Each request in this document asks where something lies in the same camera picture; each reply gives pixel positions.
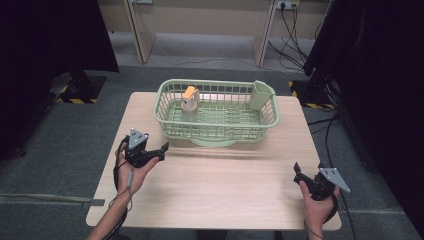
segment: power strip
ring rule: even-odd
[[[281,10],[281,3],[283,3],[283,2],[286,4],[286,6],[284,7],[284,10],[292,10],[295,7],[296,8],[299,8],[299,2],[285,0],[285,1],[278,1],[278,3],[277,3],[277,10]]]

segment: plastic dish rack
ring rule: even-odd
[[[199,90],[200,101],[187,121],[181,104],[189,86]],[[158,90],[153,115],[169,139],[207,147],[261,141],[280,120],[275,91],[261,81],[170,79]]]

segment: human hand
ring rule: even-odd
[[[127,146],[126,143],[122,144],[121,147],[121,151],[118,153],[117,151],[115,152],[115,155],[119,154],[119,165],[121,166],[119,168],[119,173],[118,173],[118,195],[122,194],[124,191],[127,191],[127,182],[128,182],[128,177],[130,176],[130,173],[132,172],[133,175],[133,179],[132,179],[132,183],[130,186],[130,193],[131,195],[135,194],[143,185],[144,179],[147,176],[147,173],[152,170],[152,168],[156,165],[156,163],[159,161],[158,157],[154,157],[152,160],[150,160],[146,165],[144,165],[141,168],[134,168],[133,166],[131,166],[130,163],[127,162],[127,160],[125,159],[125,156],[123,154],[123,151],[125,150],[125,147]],[[123,197],[130,197],[127,194],[123,194]]]
[[[329,196],[322,201],[315,201],[311,198],[308,186],[304,181],[299,181],[299,186],[303,194],[303,214],[308,228],[308,235],[311,236],[312,231],[312,233],[322,237],[322,226],[333,209],[333,199]],[[336,197],[340,195],[340,188],[338,186],[334,189],[334,195]]]

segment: wooden table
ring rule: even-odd
[[[114,152],[131,128],[149,133],[146,150],[168,141],[153,117],[156,93],[133,93],[109,153],[87,224],[95,226],[116,195]],[[133,196],[124,226],[190,229],[303,229],[303,198],[293,182],[293,166],[313,177],[319,158],[297,98],[278,97],[280,122],[255,144],[226,148],[199,147],[170,141],[165,161],[148,174]],[[338,214],[325,230],[341,227]]]

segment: carpeted floor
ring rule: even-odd
[[[128,99],[133,92],[155,92],[168,79],[226,81],[261,80],[277,95],[291,95],[288,82],[306,80],[302,74],[271,71],[235,71],[184,68],[121,67],[121,73],[88,72],[107,80],[96,104],[54,103],[25,146],[27,155],[0,162],[0,239],[84,239],[91,228],[85,223],[89,201],[98,181]],[[68,80],[54,81],[58,93]],[[308,122],[327,119],[335,112],[303,108]],[[327,123],[310,130],[321,158],[328,164]],[[358,239],[421,239],[379,174],[361,164],[343,125],[335,122],[328,133],[332,161],[352,192],[345,194]],[[46,194],[46,199],[6,194]],[[342,228],[327,239],[353,239],[351,223],[340,201]],[[131,239],[143,239],[144,229],[123,228]],[[303,231],[284,231],[284,239],[304,239]]]

